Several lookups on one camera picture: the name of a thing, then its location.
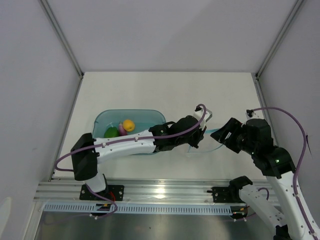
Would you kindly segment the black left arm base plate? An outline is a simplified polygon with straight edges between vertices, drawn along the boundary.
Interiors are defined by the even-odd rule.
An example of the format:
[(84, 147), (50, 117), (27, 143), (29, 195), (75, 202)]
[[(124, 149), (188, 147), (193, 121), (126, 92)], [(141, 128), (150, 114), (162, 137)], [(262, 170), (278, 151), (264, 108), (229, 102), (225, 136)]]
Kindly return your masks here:
[[(125, 192), (124, 185), (109, 184), (107, 186), (107, 190), (98, 192), (97, 194), (112, 201), (122, 201), (124, 197), (124, 192)], [(79, 199), (82, 201), (102, 200), (100, 197), (97, 197), (93, 193), (91, 193), (85, 184), (81, 186)]]

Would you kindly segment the yellow toy orange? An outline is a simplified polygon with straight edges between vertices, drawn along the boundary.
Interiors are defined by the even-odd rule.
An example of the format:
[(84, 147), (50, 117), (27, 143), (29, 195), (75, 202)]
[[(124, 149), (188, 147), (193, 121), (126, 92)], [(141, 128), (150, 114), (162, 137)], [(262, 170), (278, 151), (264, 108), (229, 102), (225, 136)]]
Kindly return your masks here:
[(124, 120), (122, 123), (122, 127), (126, 132), (132, 132), (136, 128), (135, 123), (130, 119)]

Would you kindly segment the clear zip top bag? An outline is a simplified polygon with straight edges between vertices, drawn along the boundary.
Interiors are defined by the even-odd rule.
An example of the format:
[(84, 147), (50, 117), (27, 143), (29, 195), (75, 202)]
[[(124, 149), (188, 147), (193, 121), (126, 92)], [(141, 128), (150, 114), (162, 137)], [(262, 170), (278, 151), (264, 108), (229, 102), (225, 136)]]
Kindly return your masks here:
[(217, 142), (211, 137), (212, 133), (218, 131), (219, 128), (206, 129), (202, 141), (198, 144), (198, 148), (189, 146), (186, 152), (187, 157), (196, 156), (200, 154), (209, 154), (221, 149), (224, 145)]

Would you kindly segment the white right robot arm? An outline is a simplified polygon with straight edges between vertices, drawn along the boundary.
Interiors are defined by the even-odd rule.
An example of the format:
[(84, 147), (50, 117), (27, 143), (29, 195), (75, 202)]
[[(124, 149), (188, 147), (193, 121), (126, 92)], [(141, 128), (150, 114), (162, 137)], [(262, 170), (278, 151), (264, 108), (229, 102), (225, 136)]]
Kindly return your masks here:
[(275, 240), (318, 240), (320, 228), (306, 204), (300, 185), (294, 179), (298, 169), (287, 150), (274, 145), (271, 127), (264, 119), (252, 118), (241, 123), (231, 118), (210, 135), (229, 150), (249, 154), (254, 165), (266, 177), (281, 210), (261, 196), (246, 176), (230, 181), (228, 196), (245, 202), (270, 228)]

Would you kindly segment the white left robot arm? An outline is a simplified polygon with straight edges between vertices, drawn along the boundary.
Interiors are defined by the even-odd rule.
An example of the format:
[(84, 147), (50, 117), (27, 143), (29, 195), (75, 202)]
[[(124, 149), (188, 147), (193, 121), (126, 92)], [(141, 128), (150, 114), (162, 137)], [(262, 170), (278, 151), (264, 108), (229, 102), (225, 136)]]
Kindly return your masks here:
[(178, 122), (155, 125), (142, 132), (114, 138), (93, 138), (83, 134), (71, 149), (74, 179), (84, 182), (97, 200), (108, 196), (105, 175), (98, 166), (107, 160), (139, 154), (171, 151), (188, 144), (197, 148), (204, 138), (207, 117), (188, 115)]

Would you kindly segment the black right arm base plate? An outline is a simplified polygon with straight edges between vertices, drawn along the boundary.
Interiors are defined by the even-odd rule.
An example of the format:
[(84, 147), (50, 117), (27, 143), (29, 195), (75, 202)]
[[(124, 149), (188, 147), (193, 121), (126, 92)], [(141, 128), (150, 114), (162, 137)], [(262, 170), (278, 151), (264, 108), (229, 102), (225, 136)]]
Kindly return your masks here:
[(239, 197), (239, 191), (233, 187), (214, 186), (206, 191), (211, 194), (214, 203), (231, 203), (240, 204), (244, 203)]

